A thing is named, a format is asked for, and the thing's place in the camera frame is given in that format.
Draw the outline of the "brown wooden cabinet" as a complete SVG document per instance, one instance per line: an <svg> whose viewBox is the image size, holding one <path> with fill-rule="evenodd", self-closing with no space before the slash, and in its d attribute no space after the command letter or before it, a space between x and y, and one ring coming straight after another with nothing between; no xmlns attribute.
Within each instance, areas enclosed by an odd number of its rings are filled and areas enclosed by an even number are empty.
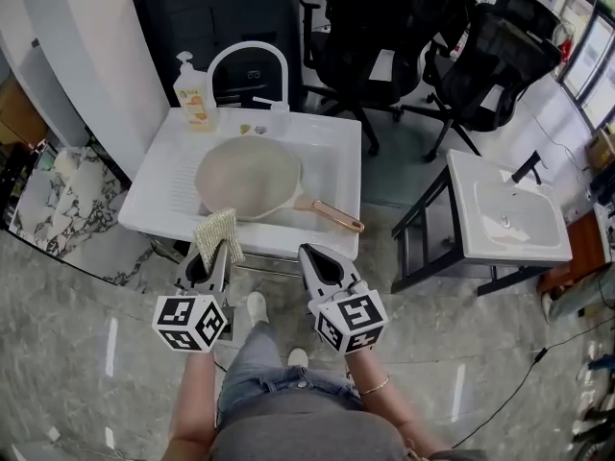
<svg viewBox="0 0 615 461"><path fill-rule="evenodd" d="M0 144L34 150L48 127L13 74L0 85Z"/></svg>

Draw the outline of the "beige frying pan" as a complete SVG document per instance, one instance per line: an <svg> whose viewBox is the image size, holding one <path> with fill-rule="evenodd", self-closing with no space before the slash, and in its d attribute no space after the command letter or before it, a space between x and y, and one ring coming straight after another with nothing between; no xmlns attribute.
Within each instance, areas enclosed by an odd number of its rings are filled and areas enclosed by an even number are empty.
<svg viewBox="0 0 615 461"><path fill-rule="evenodd" d="M313 212L353 233L364 231L357 218L305 192L301 161L274 139L243 136L215 146L199 164L194 185L206 209L232 208L242 221L288 208Z"/></svg>

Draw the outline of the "black veined marble slab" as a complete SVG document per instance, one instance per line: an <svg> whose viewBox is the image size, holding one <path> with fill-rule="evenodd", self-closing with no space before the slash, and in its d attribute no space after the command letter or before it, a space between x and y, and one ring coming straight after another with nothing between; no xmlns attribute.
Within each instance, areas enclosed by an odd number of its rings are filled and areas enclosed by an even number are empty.
<svg viewBox="0 0 615 461"><path fill-rule="evenodd" d="M25 184L9 231L43 253L96 278L143 292L150 239L124 228L118 215L127 191L91 148L64 148L79 156L66 182L54 160L36 167Z"/></svg>

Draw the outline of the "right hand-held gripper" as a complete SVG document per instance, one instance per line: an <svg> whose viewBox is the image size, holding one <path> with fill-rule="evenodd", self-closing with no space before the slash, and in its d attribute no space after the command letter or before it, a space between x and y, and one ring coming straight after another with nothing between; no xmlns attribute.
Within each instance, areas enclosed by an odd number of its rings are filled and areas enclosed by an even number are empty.
<svg viewBox="0 0 615 461"><path fill-rule="evenodd" d="M307 307L319 337L338 354L374 347L387 325L380 294L370 290L364 280L332 294L333 287L347 287L352 276L356 280L352 261L318 244L302 244L299 259L312 297Z"/></svg>

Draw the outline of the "cardboard box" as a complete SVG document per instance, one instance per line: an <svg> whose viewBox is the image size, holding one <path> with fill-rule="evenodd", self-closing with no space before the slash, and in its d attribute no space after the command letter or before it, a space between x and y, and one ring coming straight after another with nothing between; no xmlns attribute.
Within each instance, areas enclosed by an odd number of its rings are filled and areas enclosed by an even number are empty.
<svg viewBox="0 0 615 461"><path fill-rule="evenodd" d="M585 146L587 161L596 172L615 159L615 145L611 137L605 130L597 130Z"/></svg>

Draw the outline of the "small white cylinder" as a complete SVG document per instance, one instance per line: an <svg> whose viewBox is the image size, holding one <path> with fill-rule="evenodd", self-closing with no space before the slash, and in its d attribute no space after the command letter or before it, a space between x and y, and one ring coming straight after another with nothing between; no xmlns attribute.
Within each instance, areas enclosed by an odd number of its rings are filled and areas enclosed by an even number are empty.
<svg viewBox="0 0 615 461"><path fill-rule="evenodd" d="M54 160L54 170L66 182L77 169L78 163L79 156L75 155L72 151L62 150Z"/></svg>

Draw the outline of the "window with dark frame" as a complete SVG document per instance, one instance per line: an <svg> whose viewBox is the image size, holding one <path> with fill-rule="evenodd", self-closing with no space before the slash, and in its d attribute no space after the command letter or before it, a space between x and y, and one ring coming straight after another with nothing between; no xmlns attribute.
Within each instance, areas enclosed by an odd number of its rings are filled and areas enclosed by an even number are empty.
<svg viewBox="0 0 615 461"><path fill-rule="evenodd" d="M575 27L558 81L588 127L615 122L615 0L566 0L561 14Z"/></svg>

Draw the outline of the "black metal basin stand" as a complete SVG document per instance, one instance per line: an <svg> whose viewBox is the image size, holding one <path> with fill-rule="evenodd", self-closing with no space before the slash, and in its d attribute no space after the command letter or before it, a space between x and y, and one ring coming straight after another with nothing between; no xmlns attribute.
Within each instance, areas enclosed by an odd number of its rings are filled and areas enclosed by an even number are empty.
<svg viewBox="0 0 615 461"><path fill-rule="evenodd" d="M439 256L430 254L433 248L429 238L428 211L442 193L447 193L453 226L452 240L445 246L447 251ZM504 290L528 279L540 277L554 265L542 262L492 260L484 257L470 258L465 255L461 233L459 203L455 197L454 184L449 168L444 168L429 188L394 226L391 237L398 248L398 276L391 284L393 294L400 293L427 279L435 277L458 264L485 266L489 269L490 281L477 288L477 295L485 296Z"/></svg>

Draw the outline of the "person's right forearm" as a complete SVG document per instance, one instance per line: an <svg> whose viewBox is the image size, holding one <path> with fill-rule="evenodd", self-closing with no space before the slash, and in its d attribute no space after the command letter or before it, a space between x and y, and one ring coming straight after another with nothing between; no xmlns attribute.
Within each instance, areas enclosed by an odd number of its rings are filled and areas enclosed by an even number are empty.
<svg viewBox="0 0 615 461"><path fill-rule="evenodd" d="M390 422L407 448L424 458L450 448L421 423L372 350L347 354L345 360L364 407Z"/></svg>

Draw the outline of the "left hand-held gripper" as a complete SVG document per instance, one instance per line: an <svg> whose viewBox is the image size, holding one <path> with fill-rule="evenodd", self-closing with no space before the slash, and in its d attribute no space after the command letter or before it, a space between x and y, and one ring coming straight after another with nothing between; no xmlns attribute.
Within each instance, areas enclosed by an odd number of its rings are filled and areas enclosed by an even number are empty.
<svg viewBox="0 0 615 461"><path fill-rule="evenodd" d="M177 352L211 352L219 342L234 338L234 311L224 290L229 282L230 249L221 242L214 261L214 282L198 251L179 264L175 285L184 290L158 296L152 329L165 345Z"/></svg>

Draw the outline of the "person's blue jeans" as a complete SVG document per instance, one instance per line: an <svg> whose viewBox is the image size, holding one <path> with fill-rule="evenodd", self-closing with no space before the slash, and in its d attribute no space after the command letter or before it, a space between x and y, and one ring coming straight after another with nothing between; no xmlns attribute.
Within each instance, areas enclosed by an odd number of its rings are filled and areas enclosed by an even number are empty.
<svg viewBox="0 0 615 461"><path fill-rule="evenodd" d="M284 366L269 323L259 321L225 374L217 403L217 427L223 428L239 417L239 410L258 398L280 392L310 393L361 411L357 389L341 376L304 366Z"/></svg>

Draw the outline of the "person's grey shirt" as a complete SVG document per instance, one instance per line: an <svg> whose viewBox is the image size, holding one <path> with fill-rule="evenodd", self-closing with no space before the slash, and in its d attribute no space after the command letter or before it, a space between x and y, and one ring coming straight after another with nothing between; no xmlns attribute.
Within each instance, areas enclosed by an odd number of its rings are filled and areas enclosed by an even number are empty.
<svg viewBox="0 0 615 461"><path fill-rule="evenodd" d="M352 411L310 393L264 395L218 428L208 461L487 461L476 449L420 457L361 403Z"/></svg>

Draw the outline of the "clear soap pump bottle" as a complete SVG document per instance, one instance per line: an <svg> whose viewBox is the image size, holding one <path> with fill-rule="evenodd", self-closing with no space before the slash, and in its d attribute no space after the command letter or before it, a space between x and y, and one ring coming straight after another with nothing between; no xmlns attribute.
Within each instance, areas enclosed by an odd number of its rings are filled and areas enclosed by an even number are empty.
<svg viewBox="0 0 615 461"><path fill-rule="evenodd" d="M218 110L215 103L212 76L208 71L193 67L193 55L182 51L177 55L181 62L180 75L173 84L180 107L189 126L195 130L213 132L217 128Z"/></svg>

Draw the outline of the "black mesh office chair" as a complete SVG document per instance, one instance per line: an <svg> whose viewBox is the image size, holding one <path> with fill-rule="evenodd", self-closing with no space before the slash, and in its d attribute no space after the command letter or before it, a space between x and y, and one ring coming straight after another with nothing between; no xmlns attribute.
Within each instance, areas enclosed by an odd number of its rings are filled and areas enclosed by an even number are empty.
<svg viewBox="0 0 615 461"><path fill-rule="evenodd" d="M497 0L476 5L456 60L432 44L423 80L434 88L427 101L437 108L402 106L443 123L424 160L436 158L450 130L477 155L468 133L491 133L511 120L525 91L560 65L555 35L561 29L561 18L538 0Z"/></svg>
<svg viewBox="0 0 615 461"><path fill-rule="evenodd" d="M375 156L380 143L366 116L368 109L400 120L400 100L421 82L420 57L429 43L469 20L472 0L327 0L327 32L312 27L318 4L304 10L303 63L319 85L303 85L330 102L323 114L351 112L361 124Z"/></svg>

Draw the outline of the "person's left forearm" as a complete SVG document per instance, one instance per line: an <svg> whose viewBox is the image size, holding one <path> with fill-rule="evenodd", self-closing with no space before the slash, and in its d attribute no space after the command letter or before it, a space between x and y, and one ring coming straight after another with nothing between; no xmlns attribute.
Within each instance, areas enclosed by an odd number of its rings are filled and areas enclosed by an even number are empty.
<svg viewBox="0 0 615 461"><path fill-rule="evenodd" d="M207 461L216 434L215 363L209 353L190 353L161 461Z"/></svg>

